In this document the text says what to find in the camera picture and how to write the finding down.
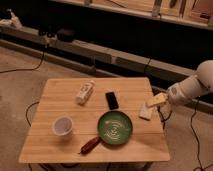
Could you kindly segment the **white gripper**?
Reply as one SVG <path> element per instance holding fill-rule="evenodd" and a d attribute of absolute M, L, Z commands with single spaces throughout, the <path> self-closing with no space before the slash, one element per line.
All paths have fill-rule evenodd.
<path fill-rule="evenodd" d="M 167 99 L 173 105 L 185 105 L 192 100 L 192 84 L 187 81 L 181 81 L 170 86 L 166 93 L 158 93 L 146 102 L 148 107 L 154 107 L 164 104 Z"/>

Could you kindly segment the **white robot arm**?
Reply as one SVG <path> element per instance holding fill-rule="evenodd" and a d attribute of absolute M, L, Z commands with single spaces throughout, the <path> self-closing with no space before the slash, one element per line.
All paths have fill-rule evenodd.
<path fill-rule="evenodd" d="M 194 75 L 170 86 L 146 101 L 148 108 L 165 104 L 184 105 L 199 96 L 213 93 L 213 60 L 202 62 Z"/>

